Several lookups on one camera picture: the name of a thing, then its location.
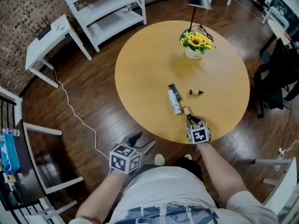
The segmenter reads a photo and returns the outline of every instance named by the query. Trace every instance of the potted plant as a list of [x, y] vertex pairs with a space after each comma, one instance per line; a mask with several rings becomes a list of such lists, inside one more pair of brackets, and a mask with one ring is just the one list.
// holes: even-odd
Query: potted plant
[[206, 50], [213, 48], [213, 42], [199, 32], [185, 32], [180, 44], [185, 47], [185, 54], [190, 59], [201, 59]]

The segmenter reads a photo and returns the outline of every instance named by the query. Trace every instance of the floor lamp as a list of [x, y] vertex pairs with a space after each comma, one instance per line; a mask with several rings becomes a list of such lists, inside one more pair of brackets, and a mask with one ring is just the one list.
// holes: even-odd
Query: floor lamp
[[180, 39], [181, 39], [182, 37], [184, 37], [184, 33], [185, 33], [185, 32], [190, 32], [190, 31], [191, 31], [192, 24], [193, 24], [193, 19], [194, 19], [194, 16], [195, 16], [195, 10], [196, 10], [197, 7], [205, 8], [206, 10], [210, 10], [210, 9], [212, 9], [211, 4], [209, 3], [208, 0], [190, 0], [190, 1], [188, 2], [188, 5], [194, 6], [193, 14], [192, 14], [192, 19], [191, 19], [191, 24], [190, 24], [190, 28], [189, 28], [189, 29], [186, 29], [186, 30], [182, 33]]

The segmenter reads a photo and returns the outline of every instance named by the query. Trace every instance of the wrist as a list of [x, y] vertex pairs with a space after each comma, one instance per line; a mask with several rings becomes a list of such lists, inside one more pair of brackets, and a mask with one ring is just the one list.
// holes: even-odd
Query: wrist
[[200, 143], [200, 144], [196, 144], [195, 145], [195, 150], [197, 151], [201, 151], [206, 149], [206, 147], [208, 147], [210, 144], [209, 143]]
[[121, 172], [121, 171], [119, 171], [119, 170], [117, 170], [117, 169], [113, 169], [113, 170], [111, 171], [111, 174], [110, 174], [110, 175], [116, 176], [116, 177], [118, 177], [118, 178], [120, 178], [120, 179], [126, 179], [127, 176], [128, 176], [128, 174], [123, 173], [123, 172]]

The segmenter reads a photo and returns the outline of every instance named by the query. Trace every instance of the flower pot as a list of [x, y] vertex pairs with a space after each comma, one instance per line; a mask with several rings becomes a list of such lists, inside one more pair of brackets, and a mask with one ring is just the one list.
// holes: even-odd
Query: flower pot
[[190, 47], [185, 48], [185, 54], [189, 59], [198, 60], [202, 58], [202, 54], [195, 50], [192, 50]]

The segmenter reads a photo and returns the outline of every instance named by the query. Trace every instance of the lamp pole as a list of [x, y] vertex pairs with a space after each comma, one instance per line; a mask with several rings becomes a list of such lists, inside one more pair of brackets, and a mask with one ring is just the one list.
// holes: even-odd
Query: lamp pole
[[195, 10], [196, 10], [196, 7], [194, 6], [193, 14], [192, 14], [192, 19], [191, 19], [191, 24], [190, 24], [190, 28], [189, 28], [188, 32], [190, 32], [191, 28], [192, 28], [193, 19], [194, 19], [194, 16], [195, 16]]

